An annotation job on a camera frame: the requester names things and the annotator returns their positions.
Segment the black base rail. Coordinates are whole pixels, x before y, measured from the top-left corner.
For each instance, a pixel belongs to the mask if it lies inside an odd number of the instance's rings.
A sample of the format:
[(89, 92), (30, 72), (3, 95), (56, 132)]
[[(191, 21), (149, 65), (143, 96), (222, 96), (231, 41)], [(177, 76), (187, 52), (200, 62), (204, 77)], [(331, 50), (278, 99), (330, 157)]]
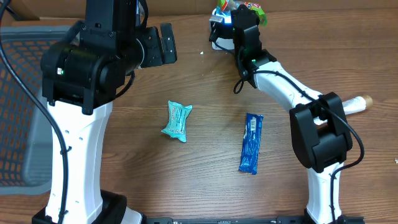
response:
[(172, 219), (144, 217), (143, 224), (307, 224), (314, 223), (308, 216), (281, 216), (276, 218), (239, 218), (239, 219)]

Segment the white barcode scanner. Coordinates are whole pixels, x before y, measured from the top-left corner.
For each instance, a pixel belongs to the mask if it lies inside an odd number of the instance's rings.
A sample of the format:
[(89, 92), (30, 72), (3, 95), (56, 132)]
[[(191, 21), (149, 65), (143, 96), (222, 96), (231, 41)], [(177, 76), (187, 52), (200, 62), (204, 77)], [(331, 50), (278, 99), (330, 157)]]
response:
[(213, 50), (221, 50), (220, 46), (226, 50), (234, 50), (233, 43), (233, 25), (226, 24), (225, 22), (222, 24), (214, 23), (212, 26), (209, 23), (210, 27), (210, 38), (211, 46)]

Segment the green red snack packet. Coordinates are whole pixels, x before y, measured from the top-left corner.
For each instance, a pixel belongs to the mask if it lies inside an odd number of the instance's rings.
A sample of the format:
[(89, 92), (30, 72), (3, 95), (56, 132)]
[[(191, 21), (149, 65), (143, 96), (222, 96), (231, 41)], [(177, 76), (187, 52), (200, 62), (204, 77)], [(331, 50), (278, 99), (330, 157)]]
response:
[(253, 10), (256, 15), (259, 17), (259, 24), (262, 26), (267, 25), (267, 17), (265, 12), (263, 11), (260, 4), (254, 2), (247, 1), (235, 1), (235, 0), (218, 0), (215, 9), (212, 14), (216, 16), (221, 16), (224, 18), (224, 22), (226, 24), (231, 24), (231, 11), (237, 10), (239, 6), (246, 6), (249, 10)]

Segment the mint green wipes packet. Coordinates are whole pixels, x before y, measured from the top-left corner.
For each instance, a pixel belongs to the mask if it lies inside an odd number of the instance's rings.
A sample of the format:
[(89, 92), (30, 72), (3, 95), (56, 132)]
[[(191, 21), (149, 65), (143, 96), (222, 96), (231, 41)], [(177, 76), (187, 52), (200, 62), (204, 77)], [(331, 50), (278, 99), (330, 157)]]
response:
[(168, 101), (169, 122), (161, 132), (168, 134), (171, 138), (186, 142), (186, 122), (192, 109), (192, 105), (184, 106), (177, 102)]

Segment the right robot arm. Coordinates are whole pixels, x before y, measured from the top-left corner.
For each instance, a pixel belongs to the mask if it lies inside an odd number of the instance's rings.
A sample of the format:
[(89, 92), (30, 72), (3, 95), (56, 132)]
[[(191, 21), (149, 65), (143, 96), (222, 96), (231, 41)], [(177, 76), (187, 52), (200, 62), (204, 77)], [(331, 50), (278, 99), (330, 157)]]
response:
[(343, 223), (338, 204), (339, 174), (347, 169), (346, 155), (357, 136), (346, 120), (336, 93), (321, 93), (306, 87), (287, 73), (281, 63), (262, 48), (260, 18), (245, 5), (231, 11), (232, 39), (240, 79), (266, 92), (290, 117), (294, 153), (308, 170), (309, 198), (306, 212), (314, 223)]

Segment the brown cardboard backboard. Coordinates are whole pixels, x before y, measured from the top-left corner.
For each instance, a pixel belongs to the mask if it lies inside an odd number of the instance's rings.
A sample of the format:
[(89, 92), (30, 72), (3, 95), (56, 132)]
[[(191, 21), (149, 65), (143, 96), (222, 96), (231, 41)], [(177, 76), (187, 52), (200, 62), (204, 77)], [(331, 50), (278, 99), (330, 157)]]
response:
[[(397, 0), (252, 0), (265, 12), (396, 8)], [(216, 0), (147, 0), (151, 16), (208, 14)], [(85, 0), (12, 0), (9, 7), (22, 20), (83, 18)]]

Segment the white bamboo cream tube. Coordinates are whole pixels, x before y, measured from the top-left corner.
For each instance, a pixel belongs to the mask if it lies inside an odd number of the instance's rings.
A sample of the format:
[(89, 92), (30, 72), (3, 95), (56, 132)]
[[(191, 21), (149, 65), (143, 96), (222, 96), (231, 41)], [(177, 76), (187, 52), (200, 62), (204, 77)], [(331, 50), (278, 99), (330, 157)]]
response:
[(373, 105), (373, 99), (369, 95), (362, 95), (342, 102), (345, 115), (359, 113), (368, 110)]

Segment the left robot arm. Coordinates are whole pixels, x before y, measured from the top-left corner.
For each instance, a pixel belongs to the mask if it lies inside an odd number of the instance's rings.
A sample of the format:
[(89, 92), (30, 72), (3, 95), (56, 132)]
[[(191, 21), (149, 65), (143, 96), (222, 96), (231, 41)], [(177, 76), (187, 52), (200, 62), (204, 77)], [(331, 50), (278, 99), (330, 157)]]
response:
[(103, 140), (116, 98), (138, 68), (177, 61), (172, 26), (147, 25), (145, 1), (89, 0), (84, 21), (43, 54), (42, 94), (53, 129), (49, 202), (33, 223), (146, 222), (100, 187)]

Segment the grey plastic mesh basket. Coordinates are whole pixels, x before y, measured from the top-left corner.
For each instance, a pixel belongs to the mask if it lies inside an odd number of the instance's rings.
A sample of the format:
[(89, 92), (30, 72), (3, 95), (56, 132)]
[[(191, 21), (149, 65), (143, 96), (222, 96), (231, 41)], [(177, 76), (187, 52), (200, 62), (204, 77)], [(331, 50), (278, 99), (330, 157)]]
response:
[[(40, 59), (67, 26), (4, 27), (7, 59), (43, 105)], [(4, 65), (1, 66), (1, 195), (39, 195), (52, 181), (52, 127)]]

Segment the blue snack packet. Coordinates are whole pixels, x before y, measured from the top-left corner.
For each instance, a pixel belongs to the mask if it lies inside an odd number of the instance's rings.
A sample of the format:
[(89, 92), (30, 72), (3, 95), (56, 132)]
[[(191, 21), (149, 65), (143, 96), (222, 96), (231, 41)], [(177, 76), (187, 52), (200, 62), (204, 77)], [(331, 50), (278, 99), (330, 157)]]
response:
[(247, 113), (239, 170), (257, 174), (263, 115)]

